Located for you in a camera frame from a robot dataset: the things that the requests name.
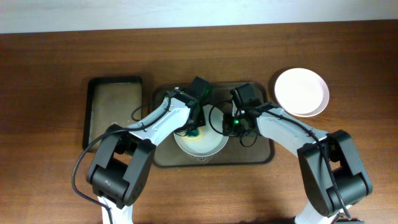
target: white plate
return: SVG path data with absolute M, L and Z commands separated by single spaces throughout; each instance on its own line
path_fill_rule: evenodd
M 227 136 L 218 134 L 209 125 L 208 119 L 211 107 L 213 106 L 206 105 L 203 107 L 206 125 L 198 128 L 200 133 L 197 137 L 178 136 L 174 133 L 174 138 L 178 146 L 190 155 L 200 157 L 211 156 L 220 151 L 228 141 Z M 223 129 L 223 115 L 223 112 L 218 108 L 214 108 L 211 112 L 211 124 L 216 130 L 222 131 Z
M 282 73 L 275 83 L 275 96 L 286 112 L 310 117 L 321 113 L 329 102 L 329 89 L 315 72 L 292 68 Z

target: black cable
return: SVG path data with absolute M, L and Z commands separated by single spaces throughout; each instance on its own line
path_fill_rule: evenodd
M 73 168 L 73 172 L 72 172 L 72 188 L 73 188 L 73 190 L 74 190 L 79 196 L 81 196 L 82 198 L 84 198 L 84 199 L 86 199 L 86 200 L 88 200 L 88 201 L 91 201 L 91 202 L 93 202 L 93 203 L 95 203 L 95 204 L 97 204 L 97 205 L 100 205 L 100 206 L 104 207 L 104 208 L 106 209 L 107 213 L 108 213 L 108 217 L 109 217 L 109 222 L 110 222 L 110 224 L 113 224 L 111 208 L 110 208 L 109 206 L 107 206 L 107 205 L 105 205 L 105 204 L 103 204 L 103 203 L 101 203 L 101 202 L 99 202 L 99 201 L 97 201 L 97 200 L 95 200 L 95 199 L 93 199 L 93 198 L 91 198 L 91 197 L 89 197 L 89 196 L 83 194 L 83 193 L 80 192 L 80 191 L 77 189 L 77 187 L 76 187 L 75 178 L 76 178 L 76 172 L 77 172 L 77 169 L 78 169 L 78 167 L 79 167 L 79 165 L 80 165 L 80 162 L 83 160 L 83 158 L 84 158 L 84 156 L 86 155 L 86 153 L 87 153 L 98 141 L 103 140 L 104 138 L 106 138 L 106 137 L 108 137 L 108 136 L 110 136 L 110 135 L 112 135 L 112 134 L 116 134 L 116 133 L 124 133 L 124 132 L 129 132 L 129 131 L 142 131 L 142 130 L 145 130 L 146 128 L 152 126 L 154 123 L 158 122 L 158 120 L 159 120 L 160 118 L 162 118 L 162 117 L 169 111 L 169 109 L 170 109 L 171 98 L 168 96 L 168 99 L 169 99 L 169 103 L 168 103 L 168 105 L 166 106 L 166 108 L 164 109 L 164 112 L 163 112 L 159 117 L 157 117 L 155 120 L 153 120 L 152 122 L 150 122 L 150 123 L 147 124 L 147 125 L 142 125 L 140 128 L 122 128 L 122 129 L 119 129 L 119 130 L 116 130 L 116 131 L 111 131 L 111 132 L 108 132 L 108 133 L 104 133 L 104 134 L 98 136 L 96 139 L 94 139 L 94 141 L 92 141 L 92 142 L 89 143 L 89 145 L 86 147 L 86 149 L 80 154 L 79 159 L 76 161 L 76 164 L 75 164 L 75 166 L 74 166 L 74 168 Z
M 145 108 L 145 107 L 147 107 L 147 106 L 156 105 L 156 104 L 161 103 L 161 102 L 163 102 L 163 100 L 154 101 L 154 102 L 152 102 L 152 103 L 148 103 L 148 104 L 146 104 L 146 105 L 141 105 L 141 106 L 137 107 L 134 111 L 132 111 L 132 113 L 131 113 L 131 119 L 132 119 L 133 121 L 136 121 L 136 122 L 140 121 L 140 119 L 134 118 L 134 114 L 135 114 L 137 111 L 139 111 L 141 108 Z
M 250 146 L 246 146 L 245 144 L 243 144 L 243 141 L 242 141 L 243 135 L 240 135 L 239 142 L 241 143 L 241 145 L 243 147 L 252 147 L 254 145 L 254 143 L 256 143 L 258 137 L 259 137 L 259 135 L 258 135 L 258 133 L 256 133 L 256 137 L 254 138 L 254 141 Z
M 235 117 L 235 118 L 238 117 L 238 112 L 239 112 L 239 115 L 242 115 L 242 110 L 236 109 L 235 114 L 234 114 L 234 117 Z
M 222 104 L 222 103 L 232 103 L 232 100 L 224 100 L 224 101 L 220 101 L 218 103 L 216 103 L 215 105 L 213 105 L 209 111 L 209 124 L 210 127 L 217 132 L 218 134 L 222 134 L 224 136 L 231 136 L 231 137 L 236 137 L 235 135 L 227 135 L 228 133 L 222 133 L 220 131 L 218 131 L 217 129 L 215 129 L 215 127 L 213 126 L 213 124 L 211 123 L 211 112 L 213 112 L 213 109 L 216 108 L 218 105 Z
M 317 143 L 317 146 L 318 146 L 318 148 L 319 148 L 319 150 L 320 150 L 320 152 L 321 152 L 321 155 L 322 155 L 322 157 L 323 157 L 323 160 L 325 161 L 326 168 L 328 169 L 329 176 L 330 176 L 330 180 L 331 180 L 331 183 L 333 184 L 333 188 L 334 188 L 334 190 L 335 190 L 335 192 L 336 192 L 336 195 L 337 195 L 338 201 L 339 201 L 339 203 L 340 203 L 340 206 L 341 206 L 342 209 L 344 210 L 344 213 L 345 213 L 345 215 L 347 216 L 347 219 L 348 219 L 348 220 L 351 220 L 352 217 L 351 217 L 351 215 L 349 214 L 349 211 L 348 211 L 348 209 L 346 208 L 346 206 L 345 206 L 345 204 L 344 204 L 344 201 L 343 201 L 343 198 L 341 197 L 340 191 L 338 190 L 337 183 L 336 183 L 336 180 L 335 180 L 335 176 L 333 175 L 333 171 L 332 171 L 331 166 L 330 166 L 330 163 L 329 163 L 329 157 L 328 157 L 328 155 L 326 154 L 325 150 L 323 149 L 323 147 L 322 147 L 322 145 L 321 145 L 319 139 L 312 133 L 312 131 L 308 130 L 308 129 L 307 129 L 306 127 L 304 127 L 302 124 L 300 124 L 300 123 L 298 123 L 298 122 L 296 122 L 296 121 L 294 121 L 294 120 L 292 120 L 292 119 L 285 118 L 285 117 L 282 116 L 282 115 L 277 115 L 277 114 L 275 114 L 275 113 L 273 113 L 273 112 L 270 112 L 270 111 L 267 111 L 267 110 L 263 110 L 263 109 L 260 109 L 260 108 L 244 108 L 244 109 L 247 109 L 247 110 L 258 110 L 258 111 L 263 111 L 263 112 L 268 113 L 268 114 L 271 114 L 271 115 L 273 115 L 273 116 L 275 116 L 275 117 L 277 117 L 277 118 L 279 118 L 279 119 L 283 119 L 283 120 L 285 120 L 285 121 L 291 122 L 291 123 L 297 125 L 298 127 L 300 127 L 301 129 L 303 129 L 309 136 L 311 136 L 311 137 L 314 139 L 314 141 Z
M 185 136 L 188 135 L 188 132 L 190 132 L 190 131 L 191 131 L 191 129 L 189 129 L 188 131 L 185 131 L 185 134 L 184 134 L 184 135 L 179 134 L 179 133 L 181 133 L 181 132 L 183 132 L 183 131 L 179 131 L 179 132 L 175 132 L 175 131 L 174 131 L 174 134 L 176 134 L 176 135 L 178 135 L 178 136 L 180 136 L 180 137 L 185 137 Z
M 336 217 L 331 221 L 330 224 L 335 224 L 337 221 L 341 218 L 344 218 L 345 214 L 344 213 L 337 213 Z

